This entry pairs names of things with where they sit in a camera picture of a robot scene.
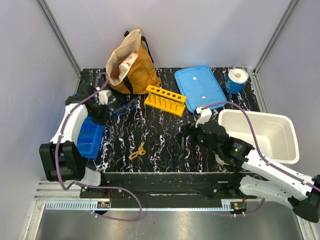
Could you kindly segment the blue safety glasses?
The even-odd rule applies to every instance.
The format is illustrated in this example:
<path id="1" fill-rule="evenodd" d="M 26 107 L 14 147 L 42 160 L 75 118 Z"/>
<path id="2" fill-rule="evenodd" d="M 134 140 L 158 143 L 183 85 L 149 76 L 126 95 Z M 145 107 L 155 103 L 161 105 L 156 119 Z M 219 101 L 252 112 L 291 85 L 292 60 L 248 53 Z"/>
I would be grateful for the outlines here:
<path id="1" fill-rule="evenodd" d="M 136 108 L 137 105 L 138 105 L 138 101 L 136 99 L 132 99 L 131 101 L 129 101 L 124 106 L 117 108 L 113 113 L 116 116 L 127 115 L 131 111 L 133 111 Z"/>

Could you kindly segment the yellow test tube rack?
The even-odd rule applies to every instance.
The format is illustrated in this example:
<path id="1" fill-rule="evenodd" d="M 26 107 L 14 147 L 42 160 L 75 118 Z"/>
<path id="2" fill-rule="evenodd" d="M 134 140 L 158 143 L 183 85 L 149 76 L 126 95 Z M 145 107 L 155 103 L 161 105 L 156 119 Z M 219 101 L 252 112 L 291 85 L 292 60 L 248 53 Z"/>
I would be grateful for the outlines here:
<path id="1" fill-rule="evenodd" d="M 182 117 L 186 109 L 187 97 L 160 87 L 148 85 L 145 105 Z"/>

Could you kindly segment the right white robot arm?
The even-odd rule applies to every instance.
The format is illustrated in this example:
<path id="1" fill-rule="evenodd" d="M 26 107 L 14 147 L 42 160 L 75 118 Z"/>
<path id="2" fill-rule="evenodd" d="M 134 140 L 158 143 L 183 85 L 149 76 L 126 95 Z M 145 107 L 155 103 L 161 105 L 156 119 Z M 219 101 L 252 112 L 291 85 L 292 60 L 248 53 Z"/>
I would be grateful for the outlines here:
<path id="1" fill-rule="evenodd" d="M 241 195 L 257 196 L 290 208 L 300 218 L 318 223 L 320 221 L 320 177 L 294 171 L 264 156 L 253 145 L 229 136 L 217 122 L 189 123 L 175 135 L 180 146 L 186 139 L 204 146 L 226 164 L 247 170 L 263 177 L 255 180 L 238 174 L 227 186 L 233 198 Z"/>

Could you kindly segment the yellow rubber band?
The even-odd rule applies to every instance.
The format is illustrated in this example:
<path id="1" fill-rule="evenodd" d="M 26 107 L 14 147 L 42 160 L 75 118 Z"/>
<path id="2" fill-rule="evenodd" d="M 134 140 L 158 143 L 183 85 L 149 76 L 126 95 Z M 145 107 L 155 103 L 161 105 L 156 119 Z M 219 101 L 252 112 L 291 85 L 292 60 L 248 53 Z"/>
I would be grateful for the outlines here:
<path id="1" fill-rule="evenodd" d="M 132 154 L 129 155 L 129 160 L 133 160 L 135 158 L 137 158 L 138 156 L 143 156 L 146 154 L 146 150 L 144 149 L 144 144 L 145 142 L 141 142 L 141 144 L 139 145 L 137 151 L 133 152 Z"/>

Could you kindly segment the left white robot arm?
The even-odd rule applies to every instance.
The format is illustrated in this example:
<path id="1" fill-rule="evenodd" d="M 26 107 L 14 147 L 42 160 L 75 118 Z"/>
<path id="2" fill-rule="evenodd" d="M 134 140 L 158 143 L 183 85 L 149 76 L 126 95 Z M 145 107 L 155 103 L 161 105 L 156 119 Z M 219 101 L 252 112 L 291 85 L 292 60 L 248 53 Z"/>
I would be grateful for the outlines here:
<path id="1" fill-rule="evenodd" d="M 83 186 L 91 186 L 91 192 L 98 198 L 107 195 L 108 185 L 102 182 L 99 172 L 86 167 L 85 158 L 77 148 L 78 137 L 83 123 L 91 117 L 93 123 L 105 126 L 109 121 L 108 100 L 110 90 L 103 90 L 94 96 L 78 93 L 65 101 L 63 119 L 49 143 L 39 147 L 39 155 L 45 177 L 50 182 L 74 181 Z"/>

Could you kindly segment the light blue tray lid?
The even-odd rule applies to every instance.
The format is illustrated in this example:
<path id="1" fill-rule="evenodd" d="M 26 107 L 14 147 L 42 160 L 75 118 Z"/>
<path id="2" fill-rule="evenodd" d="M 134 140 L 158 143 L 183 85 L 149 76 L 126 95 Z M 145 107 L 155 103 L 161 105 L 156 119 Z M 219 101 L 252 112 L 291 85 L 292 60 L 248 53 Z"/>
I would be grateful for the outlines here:
<path id="1" fill-rule="evenodd" d="M 185 105 L 189 112 L 196 108 L 221 103 L 210 107 L 211 110 L 223 107 L 227 100 L 220 84 L 208 66 L 183 68 L 174 73 L 175 81 L 181 95 L 186 96 Z"/>

